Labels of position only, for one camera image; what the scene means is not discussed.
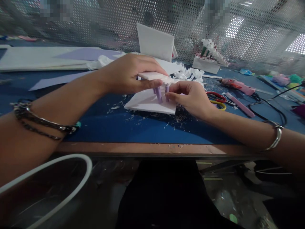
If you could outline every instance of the perforated metal mesh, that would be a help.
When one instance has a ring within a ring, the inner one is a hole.
[[[192,63],[211,38],[231,68],[304,75],[303,0],[69,1],[69,21],[50,22],[39,0],[1,0],[0,33],[129,52],[139,51],[139,22],[174,35],[178,61]]]

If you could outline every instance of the red scissors handle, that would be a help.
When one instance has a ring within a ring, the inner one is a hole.
[[[221,94],[218,94],[216,92],[206,92],[206,93],[207,94],[212,94],[212,95],[216,96],[217,98],[219,98],[219,99],[215,100],[216,102],[225,103],[227,101],[227,99],[224,96],[222,96]]]

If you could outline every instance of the blue cutting mat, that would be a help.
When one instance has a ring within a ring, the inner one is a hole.
[[[41,89],[29,92],[40,79],[58,77],[80,71],[45,71],[45,72],[16,72],[0,75],[0,79],[12,79],[11,84],[0,85],[0,113],[11,111],[10,102],[16,102],[20,98],[35,99],[53,90],[53,88]],[[218,72],[218,76],[235,78],[246,85],[276,93],[274,89],[258,80],[256,77],[244,76],[232,70],[224,69]],[[248,105],[254,100],[239,91],[222,87],[215,79],[205,79],[206,88],[218,93],[230,91],[243,104]],[[265,99],[270,95],[258,92]],[[97,101],[80,119],[82,128],[75,134],[68,136],[65,141],[72,142],[147,142],[147,143],[182,143],[182,144],[239,144],[217,129],[197,121],[183,108],[178,107],[176,115],[134,112],[124,109],[124,105],[132,95],[107,95]],[[287,128],[305,134],[305,121],[290,111],[294,102],[277,98],[273,105],[281,109],[288,119]],[[261,115],[281,122],[279,114],[270,107],[260,104],[254,109]],[[242,111],[234,110],[227,106],[227,112],[240,116],[245,115]]]

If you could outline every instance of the workbench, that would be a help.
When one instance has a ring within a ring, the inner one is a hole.
[[[0,113],[10,112],[12,110],[10,103],[16,102],[20,98],[34,100],[61,86],[51,86],[29,92],[28,90],[40,79],[79,72],[81,71],[2,73],[0,79],[11,79],[12,81],[10,84],[0,85]],[[217,76],[236,79],[248,86],[276,95],[276,91],[272,87],[255,76],[241,75],[232,69],[223,67]],[[230,92],[244,105],[255,102],[253,98],[240,91],[223,87],[216,79],[203,79],[204,83],[207,83],[205,88],[208,91],[220,94]],[[272,95],[261,92],[257,93],[264,99],[272,97]],[[81,117],[81,129],[67,136],[59,145],[57,152],[87,153],[105,157],[196,157],[230,160],[258,158],[253,149],[243,146],[219,130],[197,120],[183,107],[177,107],[176,115],[124,109],[124,105],[132,96],[109,94],[101,98]],[[271,101],[271,104],[287,116],[286,128],[305,134],[305,120],[291,111],[291,106],[296,105],[295,102],[277,97]],[[115,106],[119,106],[119,108],[112,110],[111,107]],[[280,115],[266,104],[256,105],[254,110],[270,120],[281,123]],[[227,105],[226,112],[246,117],[240,109],[235,110],[229,105]],[[257,116],[253,119],[262,121]]]

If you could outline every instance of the black bracelet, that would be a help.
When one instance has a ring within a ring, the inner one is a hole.
[[[30,120],[32,122],[35,122],[37,124],[46,126],[46,127],[51,127],[53,129],[57,129],[61,132],[65,132],[65,133],[69,133],[72,134],[74,133],[76,130],[78,130],[80,128],[80,122],[77,122],[76,125],[73,126],[63,126],[60,124],[57,124],[55,122],[51,122],[48,121],[44,118],[39,117],[38,115],[34,114],[31,109],[31,103],[15,103],[14,104],[14,110],[15,110],[15,115],[17,117],[17,119],[19,118],[25,118],[27,120]]]
[[[25,122],[22,121],[22,120],[19,120],[19,121],[20,121],[20,123],[24,126],[24,128],[26,128],[27,130],[30,130],[30,131],[35,132],[35,133],[37,133],[37,134],[40,134],[40,135],[42,135],[42,136],[46,136],[46,137],[48,137],[48,138],[52,138],[52,139],[57,140],[57,141],[61,140],[60,137],[56,137],[56,136],[47,134],[47,133],[45,133],[45,132],[42,132],[42,131],[40,131],[39,129],[37,129],[37,128],[35,128],[35,127],[33,127],[33,126],[31,126],[31,125],[25,123]]]
[[[77,124],[74,125],[74,126],[63,126],[63,125],[59,125],[57,123],[48,121],[44,118],[40,118],[39,116],[37,116],[36,114],[34,114],[30,110],[30,107],[31,107],[30,102],[27,102],[27,103],[23,103],[23,102],[12,103],[12,105],[14,107],[14,113],[15,113],[15,116],[16,116],[17,120],[20,121],[20,123],[24,126],[24,128],[26,128],[27,130],[30,130],[32,132],[38,133],[40,135],[49,137],[51,139],[61,140],[60,137],[56,137],[56,136],[53,136],[53,135],[49,135],[45,132],[42,132],[42,131],[38,130],[37,128],[35,128],[35,127],[29,125],[28,123],[24,122],[22,119],[25,118],[25,119],[28,119],[32,122],[37,123],[37,124],[40,124],[40,125],[43,125],[43,126],[46,126],[46,127],[51,127],[51,128],[57,129],[61,132],[66,132],[66,133],[69,133],[69,134],[74,133],[76,130],[78,130],[80,128],[80,122],[77,122]]]

